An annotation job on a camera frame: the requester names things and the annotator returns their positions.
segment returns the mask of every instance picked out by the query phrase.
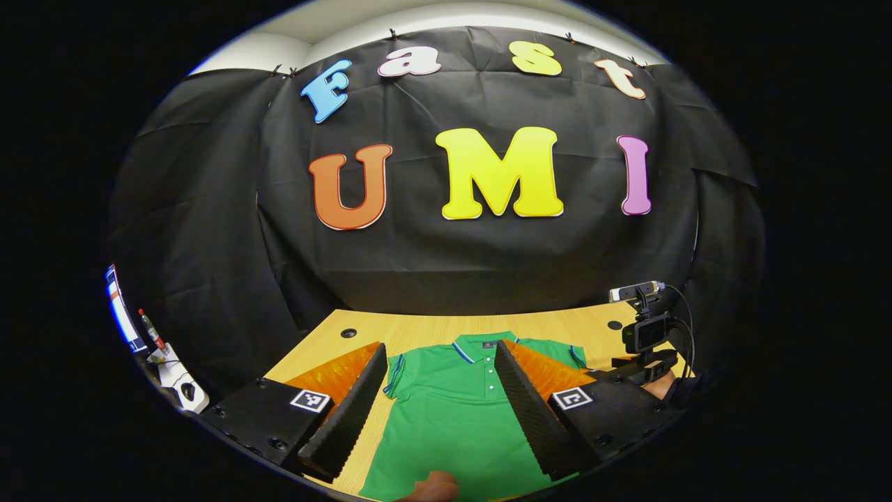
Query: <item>white ceiling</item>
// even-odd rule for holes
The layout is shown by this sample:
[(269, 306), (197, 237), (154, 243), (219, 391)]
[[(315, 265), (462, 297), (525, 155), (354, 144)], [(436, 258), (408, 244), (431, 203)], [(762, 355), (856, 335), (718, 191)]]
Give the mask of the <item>white ceiling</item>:
[[(501, 0), (498, 4), (520, 5), (554, 13), (584, 22), (636, 46), (659, 54), (653, 47), (636, 38), (610, 21), (578, 6), (562, 0)], [(316, 44), (338, 31), (348, 29), (389, 13), (433, 4), (460, 4), (455, 0), (314, 0), (261, 24), (251, 32), (272, 33), (296, 38), (308, 44)]]

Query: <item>wooden table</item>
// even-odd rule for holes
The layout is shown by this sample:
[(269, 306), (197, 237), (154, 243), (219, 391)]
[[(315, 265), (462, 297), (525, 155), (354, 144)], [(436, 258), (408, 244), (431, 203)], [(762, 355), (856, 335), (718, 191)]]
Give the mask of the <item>wooden table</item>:
[[(509, 315), (437, 316), (372, 314), (335, 310), (304, 341), (294, 348), (266, 374), (266, 378), (285, 382), (319, 364), (374, 341), (382, 341), (388, 356), (396, 356), (414, 348), (448, 345), (459, 335), (512, 331), (520, 339), (549, 339), (585, 349), (588, 367), (609, 370), (611, 357), (627, 356), (621, 332), (607, 327), (610, 321), (623, 326), (635, 321), (634, 309), (625, 302), (595, 305), (554, 312)], [(341, 331), (356, 330), (353, 338), (341, 337)], [(673, 348), (668, 342), (654, 350)], [(684, 361), (679, 356), (675, 376), (681, 376)], [(387, 379), (381, 388), (387, 385)], [(358, 497), (393, 400), (380, 391), (359, 435), (356, 447), (344, 466), (341, 476), (332, 483), (318, 484)]]

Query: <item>wall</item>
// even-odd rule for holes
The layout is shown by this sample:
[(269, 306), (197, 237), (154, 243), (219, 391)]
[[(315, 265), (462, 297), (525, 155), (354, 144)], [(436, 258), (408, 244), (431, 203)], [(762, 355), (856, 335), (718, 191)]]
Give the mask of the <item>wall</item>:
[(608, 21), (604, 23), (605, 28), (599, 28), (566, 16), (519, 5), (461, 2), (426, 5), (389, 13), (333, 33), (316, 44), (281, 34), (264, 33), (261, 25), (222, 47), (190, 74), (224, 68), (272, 70), (280, 63), (282, 67), (279, 71), (287, 73), (289, 67), (303, 68), (342, 50), (387, 38), (390, 36), (390, 28), (400, 34), (449, 26), (520, 28), (560, 37), (570, 32), (579, 42), (624, 57), (632, 56), (636, 61), (667, 63), (657, 51), (646, 47), (633, 36), (620, 37), (610, 33), (616, 32), (617, 28)]

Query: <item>yellow letter m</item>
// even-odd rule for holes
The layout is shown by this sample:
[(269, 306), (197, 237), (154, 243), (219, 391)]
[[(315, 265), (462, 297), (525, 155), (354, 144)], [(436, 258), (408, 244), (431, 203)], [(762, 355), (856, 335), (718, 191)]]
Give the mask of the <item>yellow letter m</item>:
[(474, 200), (474, 183), (492, 212), (501, 216), (518, 181), (517, 215), (559, 216), (564, 203), (558, 199), (551, 165), (551, 146), (557, 141), (552, 130), (524, 127), (515, 133), (505, 158), (499, 159), (477, 130), (441, 132), (436, 143), (446, 149), (450, 171), (450, 201), (442, 209), (443, 217), (473, 220), (483, 213), (483, 206)]

